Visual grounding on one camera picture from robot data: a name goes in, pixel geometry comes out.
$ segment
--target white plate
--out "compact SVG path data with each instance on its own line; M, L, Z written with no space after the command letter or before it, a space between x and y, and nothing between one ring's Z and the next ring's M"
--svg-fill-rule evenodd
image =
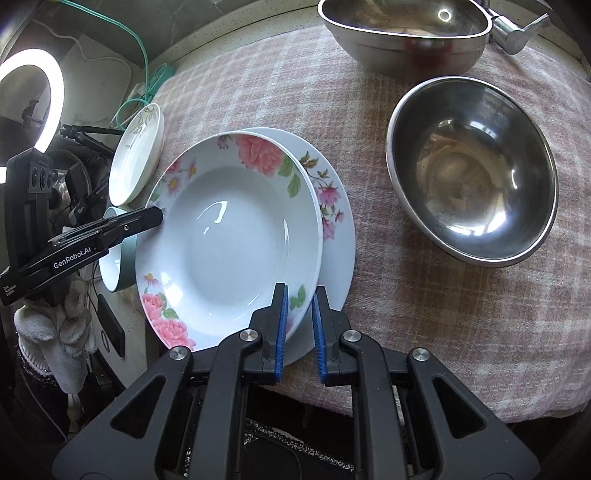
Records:
M230 132L189 148L147 206L160 227L138 235L144 312L169 347L216 346L288 285L287 338L300 324L322 260L322 221L305 169L277 142Z
M319 198L324 230L318 285L326 288L330 307L340 310L349 294L355 267L355 226L345 187L324 155L303 138L276 128L245 130L276 140L298 158L308 172ZM312 315L308 310L299 328L287 342L284 364L299 360L313 348Z
M142 108L121 136L109 177L116 207L137 197L154 173L164 145L164 115L156 103Z

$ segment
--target checkered towel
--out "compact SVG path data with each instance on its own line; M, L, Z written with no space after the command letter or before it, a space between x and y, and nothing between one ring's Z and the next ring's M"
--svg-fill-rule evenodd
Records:
M387 346L431 350L502 420L580 410L591 397L591 86L530 48L488 45L469 76L509 93L548 139L558 168L554 228L508 268L462 263L404 215L386 168L389 118L411 87L368 72L324 27L267 38L166 82L160 165L135 206L186 148L222 131L277 127L314 144L345 184L357 260L344 311ZM308 354L277 391L350 412L347 388L324 388Z

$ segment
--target white cable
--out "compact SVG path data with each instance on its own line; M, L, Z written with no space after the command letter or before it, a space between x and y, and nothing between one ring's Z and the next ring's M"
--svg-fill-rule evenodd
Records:
M55 428L57 428L57 431L58 431L58 432L60 432L60 435L61 435L62 437L64 437L64 440L66 441L66 443L68 443L68 437L66 437L66 436L64 435L64 432L62 432L62 431L61 431L61 428L59 428L59 426L57 425L57 423L56 423L55 421L53 421L53 419L51 418L51 416L50 416L50 415L47 413L47 410L45 410L45 409L43 408L43 405L41 405L41 404L39 403L39 400L37 400L37 397L34 395L33 391L31 390L31 387L29 387L29 384L27 383L27 379L26 379L26 377L25 377L25 374L23 373L22 369L21 369L21 368L18 368L18 370L19 370L19 372L21 373L21 375L22 375L22 380L25 382L25 386L27 387L27 390L29 391L29 393L30 393L30 394L31 394L31 396L33 397L33 400L35 400L35 402L37 403L37 405L39 406L39 408L40 408L40 409L42 409L43 413L44 413L44 414L47 416L47 418L49 419L49 421L50 421L51 423L53 423L53 426L54 426Z
M120 101L120 105L124 102L125 100L125 95L127 94L127 90L129 89L129 84L131 83L131 78L133 76L133 73L131 72L131 67L129 66L129 63L127 63L125 60L122 60L120 58L117 57L100 57L98 59L90 59L88 58L85 54L84 54L84 50L82 50L82 45L80 44L80 41L77 38L71 37L69 35L58 35L57 33L55 33L51 27L49 25L46 25L43 22L40 22L39 20L37 20L36 18L33 18L33 22L35 22L36 24L41 25L42 27L45 27L46 29L49 30L49 33L51 33L51 35L53 35L54 37L57 38L68 38L69 40L73 40L74 42L76 42L76 45L78 45L78 48L80 49L80 54L82 55L82 58L85 59L86 61L97 61L97 60L116 60L120 63L122 63L123 65L125 65L127 67L127 69L129 70L129 80L127 81L127 86L125 87L125 91L123 92L123 97Z

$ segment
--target screw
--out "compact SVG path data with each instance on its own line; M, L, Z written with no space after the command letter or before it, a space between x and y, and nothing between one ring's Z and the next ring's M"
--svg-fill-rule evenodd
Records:
M343 338L348 342L359 342L361 334L357 330L347 330L343 333Z
M176 347L173 347L170 349L170 351L168 352L168 355L173 360L182 360L183 358L185 358L187 356L188 353L189 353L189 349L187 349L187 347L176 346Z
M240 332L240 338L245 342L252 342L258 338L258 332L256 330L247 328L246 330Z
M415 348L413 350L413 358L415 360L418 360L419 362L424 362L426 360L429 360L429 357L431 355L429 355L429 350L424 349L424 348Z

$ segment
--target bowl rim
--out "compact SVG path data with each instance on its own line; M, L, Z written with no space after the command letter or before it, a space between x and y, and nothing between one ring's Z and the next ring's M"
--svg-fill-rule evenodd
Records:
M168 169L170 168L170 166L174 162L176 162L178 159L180 159L182 156L184 156L185 154L187 154L190 150L192 150L193 148L197 147L198 145L203 144L203 143L205 143L207 141L211 141L212 139L219 138L222 135L251 135L253 137L260 137L260 138L262 138L264 140L267 140L268 142L274 144L282 152L286 153L291 158L291 161L295 164L295 168L300 173L300 177L303 179L303 182L306 184L306 186L308 188L308 191L309 191L309 194L310 194L311 199L312 199L312 204L314 205L314 213L315 213L315 216L316 216L316 231L317 231L317 239L318 239L317 240L317 247L316 247L318 254L316 255L316 264L314 266L314 273L313 273L313 275L311 277L313 279L313 281L309 285L310 288L308 288L308 285L306 285L307 292L306 292L306 299L304 301L304 304L305 305L309 305L311 303L311 301L312 301L313 296L316 293L316 287L318 285L318 279L320 277L320 267L322 266L322 254L323 254L323 248L324 248L324 236L323 236L323 227L322 227L322 217L320 215L320 206L318 204L318 200L317 200L316 191L314 189L314 186L312 185L312 182L311 182L311 180L310 180L307 172L305 171L304 167L300 164L300 162L295 157L295 155L287 147L283 146L278 141L276 141L276 140L274 140L274 139L272 139L272 138L270 138L270 137L268 137L268 136L266 136L264 134L260 134L260 133L257 133L257 132L251 132L251 131L244 131L244 130L231 130L231 131L225 131L225 132L218 132L218 133L216 133L214 135L209 135L208 137L203 138L203 139L201 139L201 140L193 143L191 146L189 146L188 148L186 148L185 150L183 150L166 167L166 169L162 172L162 174L158 176L158 180L155 182L154 187L150 190L150 195L146 199L145 207L148 207L150 205L151 198L152 198L153 193L155 192L156 188L159 186L160 182L162 181L162 179L164 178L164 176L167 174ZM137 257L136 257L135 267L136 267L135 268L135 278L137 280L138 276L141 273L140 270L138 270L138 268L137 268ZM142 311L147 316L147 312L145 311L145 308L144 308L144 304L143 303L142 303ZM290 329L289 332L287 332L287 335L285 336L285 341L286 342L293 335L293 333L299 328L299 326L300 326L300 324L301 324L304 316L306 315L307 308L306 309L302 309L301 311L302 311L302 314L301 315L298 314L298 316L300 316L299 321L293 323L293 327Z
M436 85L438 83L447 83L447 82L451 82L451 83L455 83L455 82L477 83L477 84L480 84L480 85L482 85L486 88L489 88L489 89L497 92L498 94L502 95L504 98L509 100L513 105L515 105L525 115L525 117L531 122L531 124L533 125L533 127L537 131L538 135L540 136L540 139L542 140L542 143L543 143L543 146L544 146L544 149L546 152L546 156L547 156L547 161L550 163L551 175L554 180L554 182L553 182L554 183L554 196L553 196L553 200L552 200L552 210L551 210L550 215L548 216L548 219L546 220L546 223L544 225L544 228L541 231L541 233L539 234L538 238L536 238L536 240L527 249L523 250L522 252L520 252L517 255L513 255L511 257L503 257L503 258L483 258L483 257L477 257L475 255L470 255L466 252L463 252L462 250L459 250L459 249L453 247L452 245L448 244L447 242L444 242L443 240L441 240L420 219L419 215L414 210L414 208L411 206L406 194L404 193L404 190L403 190L402 185L400 183L400 179L398 178L398 173L396 172L396 166L395 166L394 148L393 148L394 147L394 142L393 142L394 128L396 127L396 124L398 122L398 118L400 116L402 109L404 108L404 106L408 103L408 101L413 96L415 96L418 92L420 92L426 88L429 88L430 86ZM470 264L478 265L481 267L509 267L510 265L515 265L515 264L525 260L530 255L532 255L537 249L539 249L539 247L542 245L542 243L544 243L544 240L546 239L546 237L548 237L548 234L550 233L550 230L552 229L552 226L554 225L554 220L556 218L556 213L557 213L557 209L558 209L558 172L556 170L556 163L554 162L554 156L552 155L552 151L550 150L550 146L548 144L548 141L546 140L546 137L544 136L544 134L540 130L540 127L538 127L538 125L527 114L527 112L525 110L523 110L523 108L513 98L511 98L511 96L509 94L505 93L499 87L496 87L496 86L494 86L488 82L485 82L483 80L475 79L472 77L464 77L464 76L438 77L438 78L426 80L425 82L422 82L419 85L413 87L411 90L409 90L400 99L400 101L396 105L396 108L394 109L394 112L392 113L392 117L390 117L390 122L388 124L388 132L386 135L386 165L388 167L388 174L390 176L390 180L392 181L392 186L394 187L394 191L396 192L396 195L398 196L398 199L402 205L402 208L404 209L406 214L411 218L411 220L415 223L415 225L417 225L422 230L422 232L425 235L427 235L427 237L433 243L435 243L438 247L440 247L442 250L446 251L447 253L456 257L457 259L468 262Z
M334 25L335 27L341 27L341 28L345 28L347 30L353 30L353 31L358 31L358 32L385 35L387 37L419 38L421 40L461 40L461 39L465 39L465 38L483 37L484 35L488 35L492 30L491 16L488 14L488 12L482 6L480 6L474 0L468 0L468 1L471 4L473 4L475 7L477 7L478 10L480 10L481 13L484 15L484 17L486 18L486 22L487 22L486 28L484 30L482 30L478 33L472 34L472 35L453 35L453 36L449 36L449 37L448 36L442 37L440 35L414 35L414 34L410 34L410 33L386 32L386 31L382 31L382 30L370 30L368 28L359 28L359 27L352 27L351 25L345 25L343 23L332 20L331 18L327 17L324 14L323 7L327 1L334 1L334 0L320 0L320 2L318 3L317 10L318 10L318 14L322 18L322 20L326 23Z

